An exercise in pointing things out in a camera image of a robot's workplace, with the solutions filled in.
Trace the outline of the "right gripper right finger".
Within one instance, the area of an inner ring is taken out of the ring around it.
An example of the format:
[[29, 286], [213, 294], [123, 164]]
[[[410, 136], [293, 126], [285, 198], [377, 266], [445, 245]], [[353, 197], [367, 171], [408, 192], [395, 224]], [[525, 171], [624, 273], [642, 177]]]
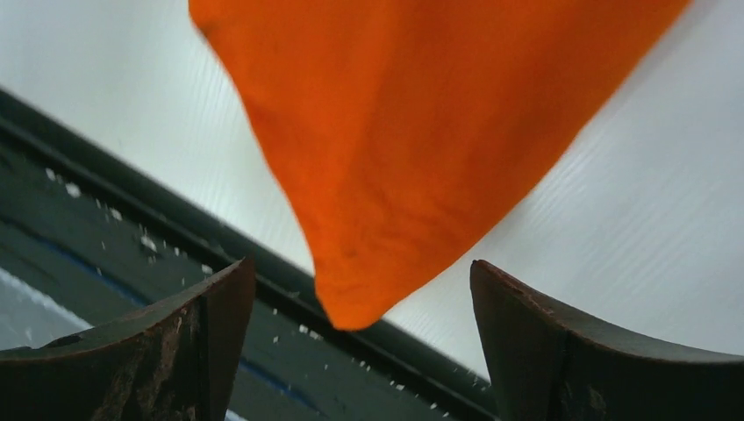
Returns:
[[606, 322], [484, 260], [470, 288], [503, 420], [740, 420], [743, 359]]

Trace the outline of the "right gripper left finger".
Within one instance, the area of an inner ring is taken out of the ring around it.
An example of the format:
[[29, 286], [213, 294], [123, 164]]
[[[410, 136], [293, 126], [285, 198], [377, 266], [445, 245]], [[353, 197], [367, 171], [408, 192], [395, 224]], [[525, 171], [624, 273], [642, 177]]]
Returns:
[[2, 272], [2, 419], [227, 420], [255, 284], [240, 260], [94, 326]]

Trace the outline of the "orange t-shirt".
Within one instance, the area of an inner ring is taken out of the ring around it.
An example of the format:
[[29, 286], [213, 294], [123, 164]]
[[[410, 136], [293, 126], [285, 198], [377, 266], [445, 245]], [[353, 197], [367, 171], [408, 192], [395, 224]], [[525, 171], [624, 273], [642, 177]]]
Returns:
[[192, 1], [311, 251], [364, 329], [561, 158], [685, 1]]

